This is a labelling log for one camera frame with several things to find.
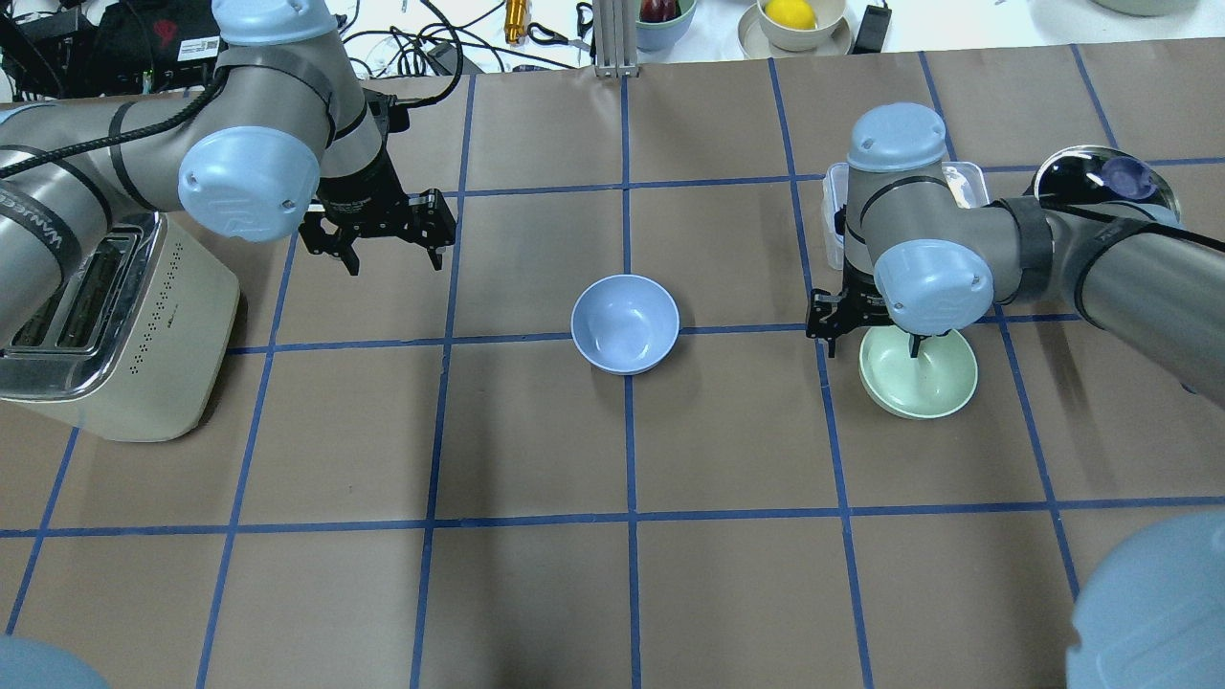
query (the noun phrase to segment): red logo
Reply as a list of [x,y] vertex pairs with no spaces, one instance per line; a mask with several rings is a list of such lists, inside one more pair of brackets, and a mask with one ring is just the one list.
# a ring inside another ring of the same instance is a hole
[[162,39],[162,50],[165,50],[174,37],[179,33],[179,25],[170,20],[158,20],[153,22],[153,33]]

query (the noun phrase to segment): grid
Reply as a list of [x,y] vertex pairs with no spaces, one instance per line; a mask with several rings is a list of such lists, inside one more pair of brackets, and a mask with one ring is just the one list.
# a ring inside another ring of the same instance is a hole
[[[1072,54],[1074,55],[1076,64],[1079,70],[1080,78],[1084,82],[1085,91],[1093,102],[1094,109],[1098,118],[1102,125],[1106,137],[1111,146],[1117,146],[1114,131],[1106,118],[1105,110],[1098,98],[1094,85],[1089,77],[1088,70],[1085,69],[1084,60],[1077,47],[1069,47]],[[940,94],[936,88],[936,82],[932,78],[931,69],[927,63],[927,56],[924,53],[919,54],[919,60],[922,66],[924,76],[926,78],[927,88],[935,109],[943,115],[943,109],[940,101]],[[472,121],[473,121],[473,105],[475,102],[475,91],[478,88],[479,81],[474,78],[468,80],[468,102],[467,113],[464,120],[463,131],[463,148],[461,158],[461,172],[459,172],[459,184],[458,189],[453,192],[447,194],[447,196],[454,200],[457,206],[456,217],[459,221],[457,228],[457,243],[452,253],[452,272],[450,280],[448,291],[448,304],[446,315],[446,330],[445,336],[441,338],[421,338],[412,341],[352,341],[352,342],[312,342],[312,343],[287,343],[282,345],[277,342],[277,331],[281,322],[282,309],[284,305],[285,293],[289,284],[290,272],[294,265],[295,245],[292,244],[289,251],[285,256],[284,266],[282,270],[282,277],[279,282],[279,291],[277,295],[277,305],[273,316],[272,329],[268,337],[268,342],[262,347],[235,347],[229,349],[228,356],[232,357],[263,357],[263,369],[258,385],[258,392],[255,402],[255,409],[250,422],[249,435],[246,439],[246,447],[243,456],[243,465],[235,487],[233,508],[230,511],[230,517],[225,525],[187,525],[187,526],[141,526],[141,527],[80,527],[80,528],[51,528],[51,515],[55,510],[55,504],[62,487],[65,474],[67,473],[69,465],[72,459],[74,449],[77,443],[78,430],[74,429],[69,435],[66,446],[64,449],[62,459],[60,461],[59,470],[55,476],[54,487],[47,501],[45,510],[43,512],[42,520],[37,528],[28,530],[7,530],[0,531],[0,538],[18,538],[18,537],[33,537],[33,548],[29,554],[29,559],[21,581],[21,586],[17,593],[16,602],[9,614],[7,625],[5,628],[6,634],[12,634],[17,620],[21,615],[22,606],[24,602],[26,593],[29,588],[29,582],[33,575],[37,573],[37,564],[39,553],[43,543],[47,538],[61,538],[61,537],[105,537],[105,536],[120,536],[120,535],[223,535],[225,537],[224,549],[221,559],[221,566],[217,573],[216,587],[211,603],[211,612],[208,617],[208,626],[205,635],[205,644],[200,656],[200,664],[197,672],[196,687],[202,689],[205,687],[209,658],[212,653],[212,644],[216,634],[217,620],[221,612],[221,606],[224,600],[227,575],[229,570],[230,554],[234,547],[234,539],[238,535],[243,533],[292,533],[292,532],[322,532],[322,531],[385,531],[385,530],[420,530],[424,535],[424,546],[421,549],[420,560],[420,579],[419,579],[419,592],[418,592],[418,611],[417,611],[417,625],[415,625],[415,644],[412,656],[412,687],[420,685],[420,673],[421,673],[421,660],[425,639],[425,622],[426,611],[430,602],[430,570],[431,570],[431,555],[434,535],[437,530],[450,530],[450,528],[480,528],[480,527],[516,527],[516,526],[532,526],[532,525],[557,525],[557,523],[624,523],[626,525],[627,536],[627,552],[628,552],[628,601],[630,601],[630,644],[631,644],[631,678],[635,688],[641,688],[642,677],[642,653],[641,653],[641,611],[639,611],[639,581],[638,581],[638,523],[639,522],[658,522],[658,521],[702,521],[702,520],[758,520],[758,519],[829,519],[839,520],[842,525],[843,546],[845,552],[846,561],[846,577],[851,597],[851,608],[855,623],[855,635],[860,655],[860,668],[862,673],[864,685],[867,688],[873,687],[872,678],[872,663],[871,653],[869,649],[867,629],[864,619],[864,603],[862,592],[859,584],[859,571],[855,557],[855,538],[853,528],[853,517],[860,516],[884,516],[884,515],[936,515],[936,514],[987,514],[987,512],[1047,512],[1051,519],[1051,528],[1055,533],[1055,538],[1058,543],[1060,553],[1063,561],[1063,568],[1067,575],[1067,585],[1073,597],[1079,592],[1079,580],[1077,576],[1076,566],[1072,561],[1071,550],[1068,547],[1067,536],[1063,530],[1062,512],[1069,510],[1087,510],[1087,509],[1122,509],[1122,508],[1140,508],[1140,506],[1209,506],[1209,505],[1225,505],[1225,495],[1200,495],[1200,497],[1183,497],[1183,498],[1136,498],[1136,499],[1090,499],[1090,500],[1061,500],[1055,493],[1050,473],[1046,467],[1046,461],[1042,452],[1041,440],[1038,434],[1038,428],[1034,421],[1034,413],[1029,403],[1029,396],[1025,389],[1025,381],[1022,375],[1022,368],[1018,363],[1017,353],[1013,346],[1012,336],[1009,333],[1011,324],[1020,322],[1046,322],[1046,321],[1071,321],[1079,320],[1074,314],[1042,314],[1042,315],[1006,315],[1005,311],[996,306],[995,310],[980,319],[980,324],[996,325],[1000,331],[1000,337],[1003,342],[1005,351],[1008,357],[1009,367],[1012,370],[1013,383],[1016,385],[1017,396],[1020,403],[1022,412],[1024,414],[1025,427],[1029,434],[1029,441],[1031,445],[1035,470],[1041,479],[1044,499],[1034,501],[1007,501],[1007,503],[986,503],[986,504],[930,504],[930,505],[851,505],[848,498],[846,479],[843,471],[842,451],[839,447],[838,439],[838,423],[837,423],[837,411],[834,408],[834,400],[831,391],[828,370],[826,367],[826,349],[820,342],[813,346],[813,356],[816,357],[817,370],[821,379],[822,389],[822,401],[824,403],[824,423],[828,430],[831,452],[832,452],[832,467],[834,474],[834,483],[837,489],[837,508],[796,508],[796,509],[746,509],[746,510],[706,510],[706,511],[639,511],[637,501],[637,476],[636,476],[636,439],[635,439],[635,380],[633,378],[624,379],[624,414],[625,414],[625,471],[626,471],[626,505],[625,511],[620,512],[594,512],[594,514],[554,514],[554,515],[534,515],[534,516],[518,516],[518,517],[481,517],[481,519],[437,519],[437,494],[439,494],[439,474],[442,452],[442,438],[443,429],[447,418],[447,390],[450,381],[450,364],[451,354],[454,347],[463,347],[467,345],[488,345],[488,343],[505,343],[505,342],[530,342],[530,341],[551,341],[551,340],[568,340],[568,332],[537,332],[537,333],[522,333],[522,335],[496,335],[496,336],[472,336],[472,337],[458,337],[454,335],[454,315],[456,315],[456,293],[458,286],[461,257],[462,257],[462,232],[463,232],[463,211],[464,204],[468,197],[475,196],[496,196],[496,195],[518,195],[518,194],[545,194],[545,192],[578,192],[578,191],[593,191],[593,190],[619,190],[621,192],[621,210],[622,210],[622,268],[625,272],[631,272],[631,246],[632,246],[632,227],[631,227],[631,190],[633,189],[649,189],[649,188],[669,188],[669,186],[715,186],[715,185],[741,185],[741,184],[764,184],[764,183],[788,183],[790,189],[791,210],[794,215],[796,242],[799,246],[800,262],[804,271],[804,283],[805,288],[811,289],[812,284],[812,271],[810,268],[809,248],[805,239],[805,219],[801,213],[800,205],[800,190],[799,183],[807,180],[820,180],[823,179],[821,174],[797,174],[795,164],[795,154],[791,146],[790,130],[788,126],[788,112],[783,98],[783,91],[779,85],[778,71],[774,60],[768,60],[769,76],[778,113],[778,126],[783,137],[783,147],[786,156],[786,175],[774,175],[774,177],[755,177],[755,178],[725,178],[725,179],[701,179],[701,180],[671,180],[671,181],[631,181],[630,177],[630,96],[627,81],[622,80],[620,85],[620,115],[621,115],[621,153],[622,153],[622,169],[621,169],[621,181],[620,184],[601,184],[601,185],[573,185],[573,186],[548,186],[548,188],[516,188],[516,189],[497,189],[497,190],[474,190],[469,191],[467,189],[468,179],[468,159],[469,159],[469,146],[472,137]],[[953,141],[949,135],[948,139],[948,151],[953,159],[957,158],[957,152],[953,147]],[[1225,164],[1225,158],[1170,158],[1170,159],[1158,159],[1152,161],[1156,166],[1183,166],[1183,164]],[[1033,172],[1033,166],[996,166],[985,167],[985,172]],[[698,326],[698,327],[685,327],[681,333],[684,336],[708,336],[708,335],[722,335],[722,333],[744,333],[744,332],[799,332],[804,330],[804,324],[800,322],[780,322],[771,325],[742,325],[742,326]],[[251,465],[252,452],[256,445],[256,439],[260,430],[260,421],[265,405],[265,396],[268,387],[268,380],[272,373],[276,356],[281,352],[295,352],[295,351],[318,351],[318,349],[355,349],[355,348],[380,348],[380,347],[420,347],[420,346],[441,346],[442,348],[442,363],[441,363],[441,379],[437,394],[437,408],[435,416],[434,427],[434,445],[431,455],[431,468],[430,468],[430,483],[428,494],[428,508],[425,519],[419,520],[387,520],[387,521],[360,521],[360,522],[310,522],[310,523],[240,523],[239,517],[243,510],[244,494],[246,489],[247,476]]]

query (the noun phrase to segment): blue tape line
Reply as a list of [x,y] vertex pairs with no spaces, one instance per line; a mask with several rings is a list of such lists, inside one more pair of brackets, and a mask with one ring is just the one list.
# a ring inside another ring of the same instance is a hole
[[503,342],[548,342],[555,340],[571,340],[570,332],[533,332],[530,335],[475,335],[467,337],[452,337],[452,345],[497,345]]
[[1098,121],[1101,123],[1101,129],[1106,132],[1106,142],[1110,143],[1111,148],[1118,148],[1115,130],[1110,128],[1110,120],[1106,119],[1106,110],[1101,107],[1101,101],[1098,98],[1098,89],[1093,87],[1093,80],[1089,78],[1089,70],[1084,66],[1080,49],[1076,44],[1071,44],[1068,48],[1072,49],[1072,56],[1076,58],[1076,69],[1080,71],[1080,80],[1084,81],[1084,87],[1089,92],[1089,99],[1093,101],[1093,109],[1098,112]]
[[1038,172],[1038,166],[986,166],[981,168],[982,172],[991,173],[1005,173],[1005,172],[1025,172],[1035,173]]
[[255,409],[251,412],[251,427],[246,436],[246,447],[243,451],[243,466],[239,470],[238,485],[234,488],[234,503],[230,506],[229,525],[225,530],[225,544],[222,547],[222,561],[217,568],[217,585],[213,587],[213,601],[208,607],[208,625],[205,628],[205,642],[200,651],[200,666],[196,669],[196,689],[205,689],[205,682],[208,678],[208,662],[213,655],[217,619],[221,617],[222,597],[225,593],[230,557],[234,553],[234,537],[238,532],[239,516],[243,512],[243,499],[246,497],[246,481],[251,473],[251,456],[255,454],[255,443],[260,433],[260,421],[263,418],[263,401],[268,394],[272,362],[277,353],[277,331],[281,330],[281,318],[284,314],[285,293],[289,291],[289,275],[293,271],[296,248],[298,239],[294,238],[289,243],[289,250],[285,253],[285,265],[281,271],[281,286],[277,292],[277,306],[272,311],[272,329],[268,331],[268,347],[265,353],[263,371],[260,374],[260,387],[255,396]]
[[828,519],[842,516],[838,508],[764,508],[751,510],[701,510],[639,512],[638,521],[735,521],[752,519]]
[[[1082,500],[1056,500],[1060,510],[1126,510],[1144,508],[1196,508],[1223,506],[1225,495],[1183,495],[1159,498],[1098,498]],[[905,516],[905,515],[974,515],[996,512],[1047,511],[1050,503],[949,503],[927,505],[865,505],[849,508],[850,515]],[[831,519],[842,516],[838,508],[762,508],[744,510],[663,510],[635,512],[636,521],[735,521],[771,519]],[[344,531],[415,531],[439,528],[513,528],[519,526],[554,526],[564,523],[626,523],[628,512],[577,512],[557,515],[529,515],[513,517],[459,517],[459,519],[409,519],[375,521],[325,521],[288,523],[240,523],[235,533],[330,533]],[[227,525],[164,525],[164,526],[96,526],[48,528],[45,538],[107,538],[114,536],[207,536],[229,532]],[[0,531],[2,538],[33,538],[37,528]]]
[[376,521],[318,521],[304,523],[240,523],[239,533],[334,533],[343,531],[414,531],[429,520],[401,519]]
[[630,78],[621,77],[621,188],[630,188]]
[[1187,495],[1183,498],[1105,498],[1100,500],[1060,500],[1062,510],[1117,510],[1136,508],[1196,508],[1225,505],[1225,495]]
[[34,544],[29,548],[29,559],[26,560],[26,571],[21,575],[21,585],[17,586],[17,597],[12,602],[12,609],[9,611],[9,623],[5,625],[4,633],[10,636],[17,628],[17,618],[21,617],[22,606],[26,604],[29,582],[34,577],[34,566],[38,564],[38,555],[43,550],[43,541],[47,537],[48,530],[50,530],[51,514],[55,512],[55,503],[60,499],[60,489],[64,488],[64,477],[69,473],[69,462],[72,461],[72,451],[76,449],[76,440],[80,434],[81,429],[74,428],[69,433],[67,443],[64,445],[60,468],[55,472],[55,482],[51,483],[51,492],[47,497],[47,506],[43,508],[43,519],[38,522],[38,535],[34,537]]
[[642,688],[642,608],[638,579],[638,467],[633,418],[633,376],[625,376],[625,497],[630,559],[630,677]]
[[524,196],[533,194],[577,194],[583,191],[611,191],[621,189],[621,184],[573,184],[568,186],[522,186],[514,189],[485,189],[481,191],[464,191],[467,197],[479,196]]
[[1068,322],[1084,319],[1082,319],[1078,314],[1025,314],[1018,316],[1005,316],[1003,320],[1005,322]]
[[804,230],[804,211],[800,207],[800,185],[795,180],[795,152],[791,151],[791,130],[786,125],[786,105],[783,103],[783,87],[778,81],[778,67],[774,58],[766,60],[769,67],[769,81],[774,88],[774,109],[778,110],[778,126],[783,131],[783,151],[786,153],[786,174],[791,188],[791,216],[795,222],[795,239],[800,251],[800,268],[804,271],[805,295],[812,292],[812,270],[809,262],[809,239]]
[[[800,212],[800,192],[795,181],[795,156],[791,151],[791,134],[786,125],[786,107],[783,103],[783,88],[778,81],[774,59],[767,60],[771,85],[774,88],[774,105],[778,109],[779,129],[783,131],[783,147],[786,150],[786,170],[791,183],[791,211],[795,215],[795,234],[800,248],[800,266],[804,271],[805,297],[812,291],[812,271],[804,237],[804,216]],[[826,408],[826,428],[829,432],[829,451],[833,459],[834,483],[838,490],[838,515],[843,527],[843,552],[846,557],[846,581],[850,586],[851,613],[855,618],[855,640],[859,645],[860,672],[865,689],[873,689],[872,661],[867,646],[867,628],[864,623],[864,601],[859,586],[859,565],[855,561],[855,541],[851,536],[850,504],[846,497],[846,479],[843,473],[842,451],[838,444],[838,423],[834,418],[833,396],[829,391],[829,375],[826,370],[824,346],[816,343],[817,374],[821,378],[821,396]]]
[[[1003,315],[1003,309],[996,305],[996,315]],[[1060,547],[1060,557],[1063,559],[1063,571],[1067,575],[1068,588],[1072,598],[1080,595],[1080,582],[1076,575],[1076,564],[1072,561],[1072,549],[1068,547],[1067,533],[1063,531],[1063,517],[1060,516],[1060,506],[1055,500],[1055,485],[1046,467],[1046,456],[1042,454],[1042,441],[1038,436],[1038,424],[1034,422],[1034,411],[1029,406],[1029,394],[1025,392],[1025,380],[1020,375],[1020,363],[1017,359],[1017,349],[1012,343],[1012,335],[1008,332],[1008,322],[1000,319],[1000,336],[1003,338],[1003,348],[1008,354],[1008,367],[1012,369],[1012,380],[1017,386],[1017,396],[1020,401],[1020,412],[1025,417],[1025,429],[1029,433],[1029,445],[1034,450],[1034,460],[1038,462],[1038,476],[1042,482],[1042,493],[1046,495],[1046,505],[1051,512],[1051,525],[1055,527],[1055,541]]]
[[1210,158],[1158,158],[1155,161],[1145,161],[1149,166],[1219,166],[1225,163],[1225,158],[1210,157]]
[[230,347],[225,349],[225,356],[236,357],[243,354],[266,354],[267,347]]
[[[468,197],[468,159],[472,151],[472,112],[477,102],[477,80],[468,77],[468,103],[464,109],[463,143],[459,152],[459,194],[457,197],[458,221],[456,244],[451,254],[451,286],[447,288],[446,343],[442,346],[442,373],[439,376],[439,407],[434,418],[434,450],[430,457],[430,489],[425,519],[434,521],[439,510],[439,476],[442,471],[442,434],[446,430],[447,391],[451,385],[451,349],[456,327],[456,294],[459,291],[461,234],[464,222],[464,201]],[[417,586],[417,625],[413,633],[413,658],[409,669],[409,687],[421,684],[421,658],[425,652],[426,604],[430,597],[430,565],[434,560],[434,528],[426,526],[421,542],[421,570]]]
[[295,342],[277,345],[277,352],[322,352],[328,349],[381,349],[386,347],[436,347],[442,345],[442,337],[423,337],[420,340],[354,340],[349,342]]
[[948,158],[951,161],[959,161],[957,157],[957,147],[953,146],[953,132],[948,129],[948,119],[944,118],[944,107],[940,103],[940,92],[936,89],[936,78],[931,74],[931,65],[927,64],[927,53],[924,50],[919,51],[919,65],[922,67],[922,77],[927,81],[927,93],[931,94],[931,107],[940,115],[940,119],[944,120],[944,146],[948,147]]
[[659,181],[631,181],[630,189],[676,189],[680,186],[734,186],[740,184],[777,184],[789,181],[788,175],[729,177],[724,179],[669,179]]
[[996,512],[1045,512],[1049,503],[979,503],[958,505],[891,505],[851,508],[851,516],[980,515]]
[[802,331],[802,322],[769,322],[762,325],[703,325],[682,327],[681,335],[734,335],[741,332],[795,332]]
[[564,515],[529,515],[511,517],[461,517],[431,521],[435,528],[508,528],[514,526],[556,526],[562,523],[624,523],[626,512],[582,512]]
[[202,536],[227,533],[219,523],[158,525],[158,526],[83,526],[48,530],[48,538],[98,538],[110,536]]
[[[625,272],[631,272],[630,222],[630,77],[621,77],[621,237]],[[633,376],[625,376],[625,503],[630,560],[630,684],[642,689],[642,608],[638,587],[638,468],[633,434]]]

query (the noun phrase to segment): green bowl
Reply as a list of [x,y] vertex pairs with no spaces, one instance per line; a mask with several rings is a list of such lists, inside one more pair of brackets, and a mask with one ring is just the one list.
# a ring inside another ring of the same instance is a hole
[[859,346],[859,378],[884,411],[911,419],[947,417],[974,396],[979,364],[956,330],[929,337],[910,358],[910,333],[897,326],[872,327]]

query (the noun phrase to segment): toaster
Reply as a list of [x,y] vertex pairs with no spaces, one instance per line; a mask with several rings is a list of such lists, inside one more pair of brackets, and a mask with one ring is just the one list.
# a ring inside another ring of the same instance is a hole
[[0,400],[108,440],[200,423],[238,309],[238,278],[162,213],[126,218],[0,343]]

